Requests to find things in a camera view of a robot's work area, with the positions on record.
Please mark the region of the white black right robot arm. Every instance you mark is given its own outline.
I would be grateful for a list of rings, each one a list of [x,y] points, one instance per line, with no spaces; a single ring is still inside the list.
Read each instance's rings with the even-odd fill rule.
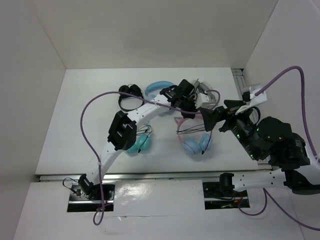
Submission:
[[[320,192],[320,168],[305,140],[292,131],[291,125],[268,116],[254,123],[250,116],[256,106],[240,112],[245,105],[240,100],[226,100],[226,107],[200,108],[207,132],[218,122],[219,132],[233,133],[251,160],[269,158],[275,170],[258,173],[230,173],[219,176],[218,190],[223,196],[255,188],[286,188],[296,195],[316,195]]]

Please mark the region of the pink blue cat-ear headphones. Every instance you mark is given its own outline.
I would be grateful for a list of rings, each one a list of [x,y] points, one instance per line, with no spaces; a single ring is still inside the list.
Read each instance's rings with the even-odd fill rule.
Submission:
[[[213,131],[206,131],[204,127],[203,117],[199,114],[193,118],[193,120],[202,121],[199,125],[194,125],[189,128],[181,129],[181,126],[191,118],[174,117],[174,122],[176,123],[176,135],[183,146],[184,150],[190,155],[204,154],[209,151],[213,143]],[[182,135],[192,134],[195,132],[203,132],[200,139],[194,137],[182,137]]]

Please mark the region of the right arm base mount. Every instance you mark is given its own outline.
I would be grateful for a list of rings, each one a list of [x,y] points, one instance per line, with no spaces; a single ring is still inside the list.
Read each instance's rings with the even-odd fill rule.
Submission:
[[[218,182],[203,182],[204,207],[206,210],[223,210],[250,208],[248,192],[223,193],[220,191]]]

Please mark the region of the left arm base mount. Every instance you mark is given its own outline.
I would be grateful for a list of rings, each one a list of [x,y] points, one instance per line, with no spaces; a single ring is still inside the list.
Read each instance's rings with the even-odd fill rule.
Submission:
[[[100,188],[98,188],[98,192],[94,193],[93,196],[89,196],[81,189],[78,181],[71,177],[66,177],[62,181],[62,186],[69,190],[67,204],[68,213],[95,212],[96,210],[102,211]],[[104,194],[104,210],[106,212],[113,212],[115,184],[104,183],[102,186]]]

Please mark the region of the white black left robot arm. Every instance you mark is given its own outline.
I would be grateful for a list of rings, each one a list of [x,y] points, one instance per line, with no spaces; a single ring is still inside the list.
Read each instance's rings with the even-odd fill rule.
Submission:
[[[131,97],[142,101],[143,104],[131,111],[120,110],[115,114],[108,130],[104,150],[101,154],[93,152],[98,160],[97,169],[82,174],[78,180],[81,194],[88,200],[104,197],[102,186],[104,174],[122,152],[134,145],[141,125],[167,109],[181,112],[185,118],[194,118],[197,115],[194,92],[195,86],[183,79],[178,85],[165,87],[153,99],[147,100],[136,84],[122,85],[117,91],[120,100]]]

